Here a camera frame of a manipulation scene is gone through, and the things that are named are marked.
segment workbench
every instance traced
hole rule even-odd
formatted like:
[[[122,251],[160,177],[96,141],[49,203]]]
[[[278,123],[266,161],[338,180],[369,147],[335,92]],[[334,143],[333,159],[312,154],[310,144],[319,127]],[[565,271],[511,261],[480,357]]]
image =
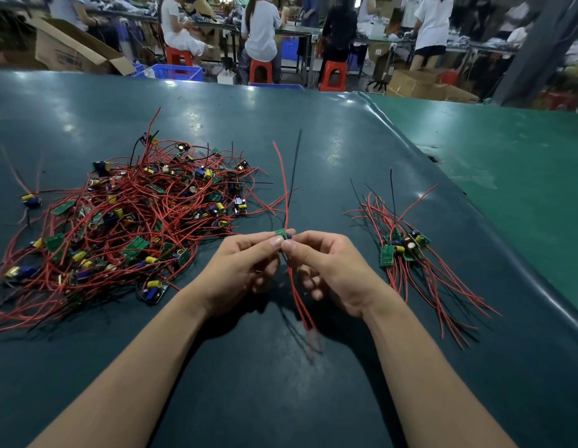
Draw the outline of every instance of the workbench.
[[[578,114],[370,98],[578,309]]]

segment assembly line table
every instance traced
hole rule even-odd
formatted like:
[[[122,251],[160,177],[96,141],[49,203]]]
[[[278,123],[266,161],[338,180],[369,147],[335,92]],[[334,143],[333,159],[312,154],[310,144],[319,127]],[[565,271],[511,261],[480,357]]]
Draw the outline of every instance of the assembly line table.
[[[244,150],[250,165],[268,172],[267,181],[275,183],[258,188],[265,201],[284,192],[272,141],[291,175],[302,129],[295,167],[300,188],[291,200],[289,226],[344,233],[375,269],[376,242],[343,215],[358,204],[350,178],[361,193],[367,184],[386,199],[392,168],[398,211],[438,184],[406,218],[503,316],[472,316],[478,340],[461,351],[452,339],[440,339],[434,311],[414,294],[412,310],[520,448],[578,447],[578,312],[499,237],[461,188],[361,94],[0,71],[0,145],[24,179],[33,180],[43,153],[41,187],[76,188],[83,186],[91,162],[128,156],[158,107],[162,110],[153,128],[162,137],[208,142],[219,149],[233,141],[235,149]],[[504,142],[494,132],[495,142]],[[548,138],[545,133],[543,141]],[[518,174],[516,169],[511,173]],[[0,257],[16,232],[12,224],[21,217],[20,194],[0,152]],[[237,231],[280,226],[277,218],[263,215],[239,220]],[[569,235],[576,242],[578,233],[566,232],[565,226],[553,226],[552,236]],[[200,246],[178,284],[195,277],[216,247]],[[171,296],[165,295],[163,303]],[[323,354],[313,364],[292,336],[303,335],[303,328],[290,286],[279,273],[263,298],[247,300],[202,329],[151,446],[404,446],[363,322],[329,301],[308,296],[304,301],[323,343]],[[457,305],[449,307],[460,316]],[[0,448],[26,446],[158,310],[128,295],[30,334],[1,335]]]
[[[370,97],[578,309],[578,114]]]

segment yellow capacitor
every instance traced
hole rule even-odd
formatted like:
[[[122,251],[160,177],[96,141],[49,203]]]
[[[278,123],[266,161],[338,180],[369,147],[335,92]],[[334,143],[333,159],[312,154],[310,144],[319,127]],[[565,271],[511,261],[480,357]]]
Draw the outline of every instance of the yellow capacitor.
[[[73,260],[76,262],[81,261],[86,257],[86,255],[87,253],[85,251],[80,251],[79,253],[73,255]]]
[[[4,274],[4,276],[7,278],[15,278],[18,273],[19,273],[19,268],[17,266],[15,266],[15,267],[11,267],[7,271],[7,273]]]

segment hand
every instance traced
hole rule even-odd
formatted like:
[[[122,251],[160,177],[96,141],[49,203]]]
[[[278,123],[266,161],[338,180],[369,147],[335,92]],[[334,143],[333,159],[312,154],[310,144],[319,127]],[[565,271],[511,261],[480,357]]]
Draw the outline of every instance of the hand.
[[[266,290],[279,268],[283,238],[274,232],[229,236],[190,286],[198,290],[209,316],[225,314],[248,291]]]
[[[351,316],[362,317],[362,311],[374,299],[385,299],[386,292],[390,292],[343,235],[306,231],[283,241],[281,248],[291,265],[298,267],[303,286],[315,300],[322,299],[330,288],[330,296]]]

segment forearm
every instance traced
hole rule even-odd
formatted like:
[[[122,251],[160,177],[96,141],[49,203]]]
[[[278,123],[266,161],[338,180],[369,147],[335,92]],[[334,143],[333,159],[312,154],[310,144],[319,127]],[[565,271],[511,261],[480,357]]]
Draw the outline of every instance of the forearm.
[[[207,317],[189,285],[181,290],[31,447],[145,447]]]
[[[515,447],[449,365],[400,296],[386,286],[364,312],[411,448]]]

